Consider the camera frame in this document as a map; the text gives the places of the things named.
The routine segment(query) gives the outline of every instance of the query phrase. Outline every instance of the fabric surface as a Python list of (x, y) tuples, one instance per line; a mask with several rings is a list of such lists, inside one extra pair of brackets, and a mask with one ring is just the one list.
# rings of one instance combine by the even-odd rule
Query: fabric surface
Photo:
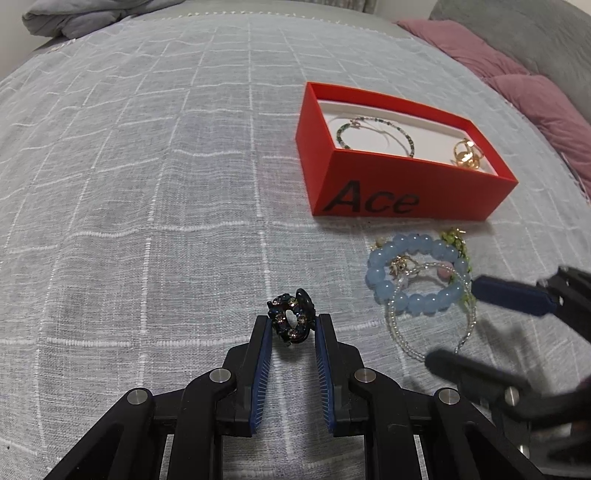
[(439, 48), (480, 78), (510, 73), (529, 74), (525, 67), (452, 20), (401, 20), (397, 24), (429, 45)]
[(184, 0), (36, 0), (22, 16), (32, 35), (80, 38), (129, 15), (154, 12)]
[[(482, 223), (312, 218), (294, 142), (306, 80), (469, 117), (519, 185)], [(0, 109), (0, 478), (43, 478), (128, 389), (220, 365), (298, 287), (365, 365), (433, 393), (444, 383), (397, 348), (365, 286), (377, 236), (463, 228), (476, 275), (591, 269), (591, 210), (558, 154), (413, 38), (267, 14), (130, 20), (31, 59)], [(542, 392), (591, 374), (589, 345), (553, 317), (478, 318), (466, 355)], [(422, 351), (453, 348), (464, 323), (457, 307), (400, 320)], [(271, 364), (260, 431), (226, 439), (226, 477), (363, 478), (362, 439), (326, 431), (313, 341), (275, 339)]]
[(542, 75), (500, 75), (487, 84), (509, 100), (564, 154), (591, 195), (591, 125), (566, 95)]
[(591, 17), (564, 0), (438, 0), (454, 20), (530, 72), (552, 80), (591, 124)]
[[(313, 4), (308, 2), (298, 2), (294, 0), (186, 0), (182, 4), (156, 10), (142, 15), (142, 20), (161, 20), (163, 18), (176, 18), (191, 15), (209, 15), (218, 10), (249, 11), (281, 15), (290, 15), (302, 18), (315, 18), (316, 20), (325, 20), (334, 23), (342, 23), (359, 28), (368, 28), (381, 33), (386, 33), (395, 38), (411, 38), (411, 34), (385, 18), (376, 15), (365, 15), (355, 10), (344, 8), (333, 8), (327, 5)], [(54, 38), (48, 41), (42, 47), (39, 47), (31, 53), (22, 63), (40, 53), (46, 53), (60, 47), (68, 42), (64, 37)]]

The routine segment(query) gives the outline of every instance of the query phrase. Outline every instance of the pink bead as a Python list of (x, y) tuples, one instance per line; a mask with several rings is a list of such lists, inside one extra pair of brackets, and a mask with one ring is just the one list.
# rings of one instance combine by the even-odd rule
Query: pink bead
[[(447, 265), (449, 268), (453, 268), (453, 265), (452, 265), (451, 263), (449, 263), (449, 262), (441, 262), (441, 263), (443, 263), (443, 264)], [(441, 278), (443, 281), (448, 281), (448, 280), (449, 280), (449, 277), (451, 277), (451, 276), (452, 276), (452, 274), (451, 274), (451, 273), (449, 273), (449, 272), (448, 272), (447, 270), (445, 270), (444, 268), (438, 268), (438, 269), (437, 269), (437, 276), (438, 276), (439, 278)]]

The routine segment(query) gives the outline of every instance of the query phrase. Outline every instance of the gray blanket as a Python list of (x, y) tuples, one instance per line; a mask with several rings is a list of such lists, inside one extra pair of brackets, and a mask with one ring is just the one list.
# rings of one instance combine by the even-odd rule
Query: gray blanket
[[(306, 80), (469, 117), (519, 185), (482, 223), (312, 218), (294, 142)], [(432, 394), (445, 383), (401, 353), (365, 286), (377, 236), (461, 227), (474, 275), (591, 269), (591, 209), (560, 157), (412, 38), (283, 15), (129, 20), (0, 81), (0, 111), (2, 480), (43, 478), (126, 390), (221, 365), (297, 287), (365, 365)], [(543, 392), (591, 374), (589, 344), (557, 319), (485, 304), (478, 317), (466, 355)], [(426, 351), (455, 346), (464, 322), (453, 307), (401, 328)], [(323, 423), (313, 339), (297, 347), (275, 344), (260, 431), (227, 439), (224, 478), (363, 478), (363, 440)]]
[(22, 16), (32, 35), (79, 38), (129, 15), (141, 15), (184, 0), (37, 0)]

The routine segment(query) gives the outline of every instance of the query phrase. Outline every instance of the jewelry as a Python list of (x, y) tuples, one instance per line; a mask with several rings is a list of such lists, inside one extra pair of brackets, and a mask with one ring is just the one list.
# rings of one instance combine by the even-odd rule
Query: jewelry
[(341, 125), (339, 127), (339, 129), (336, 131), (336, 141), (339, 143), (339, 145), (342, 148), (344, 148), (346, 150), (351, 150), (351, 147), (348, 146), (345, 142), (343, 142), (343, 138), (342, 138), (343, 132), (345, 130), (347, 130), (348, 128), (359, 129), (359, 128), (361, 128), (360, 122), (365, 122), (365, 121), (372, 121), (372, 122), (377, 122), (379, 124), (389, 125), (392, 128), (395, 128), (396, 130), (398, 130), (400, 133), (402, 133), (405, 136), (405, 138), (408, 141), (408, 145), (410, 145), (410, 153), (408, 153), (408, 156), (411, 158), (414, 157), (414, 141), (412, 138), (410, 138), (410, 135), (408, 133), (406, 133), (404, 130), (402, 130), (402, 128), (400, 128), (398, 125), (394, 125), (392, 122), (389, 122), (387, 120), (383, 120), (383, 119), (377, 118), (377, 117), (358, 116), (357, 118), (353, 118), (352, 120), (349, 120), (349, 122), (345, 123), (344, 125)]
[[(460, 349), (462, 348), (462, 346), (464, 346), (466, 341), (470, 338), (470, 335), (472, 334), (474, 327), (476, 326), (476, 299), (470, 293), (469, 280), (465, 279), (465, 277), (462, 277), (461, 275), (458, 275), (458, 272), (454, 268), (450, 268), (443, 263), (428, 262), (428, 263), (424, 263), (422, 265), (419, 265), (419, 266), (413, 268), (412, 270), (409, 270), (408, 272), (406, 272), (405, 276), (400, 277), (397, 280), (396, 286), (394, 289), (394, 297), (396, 298), (396, 296), (399, 295), (399, 293), (401, 293), (401, 290), (404, 285), (404, 280), (407, 279), (406, 277), (409, 277), (411, 275), (417, 275), (422, 270), (426, 270), (428, 268), (438, 268), (438, 269), (444, 268), (445, 270), (449, 271), (449, 273), (451, 275), (455, 276), (456, 278), (459, 278), (459, 280), (456, 280), (455, 283), (459, 283), (461, 285), (461, 288), (464, 291), (465, 296), (467, 298), (466, 331), (454, 350), (454, 353), (458, 353), (460, 351)], [(410, 296), (410, 298), (408, 299), (409, 303), (410, 303), (411, 299), (413, 299), (414, 296), (415, 295)], [(402, 351), (404, 351), (404, 353), (406, 353), (408, 356), (410, 356), (416, 360), (419, 360), (421, 362), (424, 362), (425, 356), (421, 352), (419, 352), (419, 351), (415, 350), (413, 347), (411, 347), (410, 344), (403, 337), (400, 330), (398, 329), (398, 323), (396, 320), (397, 310), (398, 310), (398, 307), (396, 305), (396, 299), (390, 300), (388, 302), (388, 304), (386, 305), (386, 324), (388, 325), (390, 332), (391, 332), (392, 336), (394, 337), (394, 340), (396, 341), (397, 344), (399, 344)]]
[[(277, 335), (286, 343), (302, 343), (308, 338), (310, 330), (316, 329), (316, 310), (310, 296), (303, 288), (298, 288), (295, 297), (284, 293), (267, 302), (269, 318)], [(285, 315), (290, 310), (297, 319), (292, 327)]]
[[(466, 149), (459, 151), (458, 147), (460, 145), (463, 145)], [(453, 146), (453, 156), (455, 158), (454, 162), (458, 167), (478, 170), (480, 168), (480, 160), (484, 157), (484, 153), (472, 140), (464, 138)]]
[(388, 303), (394, 299), (397, 302), (399, 311), (408, 311), (412, 314), (434, 314), (438, 310), (446, 310), (449, 306), (462, 298), (461, 284), (456, 281), (451, 282), (449, 286), (442, 289), (437, 294), (428, 294), (426, 296), (411, 296), (413, 301), (407, 295), (400, 291), (398, 297), (394, 297), (395, 285), (392, 281), (386, 280), (384, 267), (389, 267), (389, 273), (394, 278), (403, 278), (408, 284), (408, 262), (415, 264), (413, 270), (419, 264), (411, 257), (406, 255), (416, 253), (424, 255), (430, 254), (435, 260), (441, 261), (441, 265), (447, 267), (445, 272), (456, 273), (454, 280), (464, 280), (468, 275), (469, 264), (465, 257), (454, 245), (449, 245), (445, 240), (434, 240), (430, 235), (395, 235), (390, 242), (384, 243), (381, 247), (373, 250), (369, 254), (368, 271), (365, 276), (367, 285), (375, 290), (375, 297), (378, 303)]
[[(466, 241), (462, 238), (462, 235), (464, 233), (465, 231), (460, 230), (459, 228), (451, 228), (445, 232), (441, 232), (440, 238), (448, 245), (456, 247), (458, 257), (463, 258), (468, 263), (468, 273), (470, 273), (472, 271), (472, 267), (470, 266), (470, 257), (468, 257)], [(442, 280), (444, 280), (445, 277), (449, 276), (449, 273), (442, 274), (443, 272), (440, 271), (438, 271), (437, 273), (439, 275), (439, 278), (441, 278)], [(453, 277), (450, 277), (449, 281), (451, 283), (453, 281)]]

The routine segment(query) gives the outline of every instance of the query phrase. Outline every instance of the blue bead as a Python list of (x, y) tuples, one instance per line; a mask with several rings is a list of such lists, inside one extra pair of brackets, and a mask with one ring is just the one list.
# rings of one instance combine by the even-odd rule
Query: blue bead
[(411, 315), (420, 315), (423, 311), (424, 298), (422, 295), (415, 293), (408, 298), (408, 311)]
[(377, 283), (381, 282), (383, 279), (386, 278), (386, 272), (384, 268), (377, 268), (377, 267), (370, 267), (368, 268), (368, 272), (365, 274), (365, 280), (367, 281), (368, 285), (373, 287)]
[(411, 255), (414, 255), (418, 252), (418, 249), (421, 247), (421, 236), (416, 233), (411, 233), (408, 237), (408, 248), (407, 251)]
[(439, 310), (447, 310), (452, 303), (452, 292), (448, 288), (437, 292), (437, 308)]
[(423, 311), (427, 315), (432, 315), (439, 309), (439, 303), (437, 302), (437, 295), (430, 293), (425, 295), (423, 298)]
[(447, 243), (443, 240), (435, 240), (431, 247), (431, 255), (435, 260), (443, 260), (447, 253)]
[(458, 253), (459, 252), (457, 251), (456, 247), (448, 245), (446, 248), (445, 257), (443, 259), (448, 262), (454, 263), (457, 260)]
[(382, 247), (382, 250), (384, 250), (386, 262), (389, 262), (394, 257), (400, 255), (400, 249), (396, 246), (394, 242), (386, 242)]
[(418, 247), (418, 251), (422, 254), (428, 255), (431, 253), (431, 247), (433, 246), (433, 238), (431, 235), (421, 235), (421, 242)]
[(381, 248), (377, 248), (369, 254), (368, 263), (370, 267), (383, 268), (386, 262), (386, 255)]
[(392, 237), (392, 242), (396, 244), (396, 246), (400, 249), (400, 254), (403, 254), (408, 249), (408, 238), (406, 235), (401, 233), (397, 233)]
[(446, 287), (446, 290), (449, 291), (449, 298), (452, 301), (452, 303), (457, 302), (464, 295), (464, 287), (458, 281), (455, 281), (454, 283)]
[(399, 291), (393, 298), (394, 307), (397, 312), (403, 312), (408, 306), (408, 296), (403, 292)]
[(380, 299), (381, 303), (386, 303), (392, 298), (394, 293), (394, 284), (389, 280), (382, 280), (375, 286), (375, 294)]
[(464, 275), (464, 274), (468, 273), (468, 262), (466, 261), (465, 258), (458, 258), (453, 263), (453, 268), (455, 268), (458, 273)]

